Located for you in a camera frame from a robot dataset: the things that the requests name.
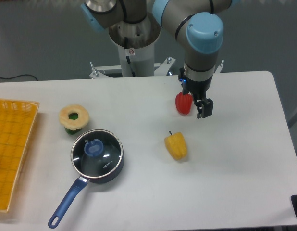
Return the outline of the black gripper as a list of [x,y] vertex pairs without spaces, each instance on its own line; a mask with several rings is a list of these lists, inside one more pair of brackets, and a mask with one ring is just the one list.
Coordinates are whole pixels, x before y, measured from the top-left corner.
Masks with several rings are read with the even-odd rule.
[[186,95],[190,93],[194,97],[193,102],[197,108],[197,119],[211,116],[213,101],[210,98],[206,99],[206,91],[210,87],[212,77],[204,81],[200,81],[199,79],[192,80],[191,77],[187,76],[186,70],[180,68],[178,80],[181,82],[182,94]]

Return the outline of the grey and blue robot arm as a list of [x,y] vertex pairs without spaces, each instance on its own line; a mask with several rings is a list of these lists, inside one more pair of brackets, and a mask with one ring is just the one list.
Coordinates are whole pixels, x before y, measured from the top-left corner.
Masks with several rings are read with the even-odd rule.
[[191,94],[198,118],[212,114],[206,96],[223,43],[223,22],[218,13],[233,0],[157,0],[152,11],[144,0],[86,0],[81,8],[95,31],[108,30],[117,46],[124,77],[154,74],[154,45],[161,30],[184,48],[179,71],[182,93]]

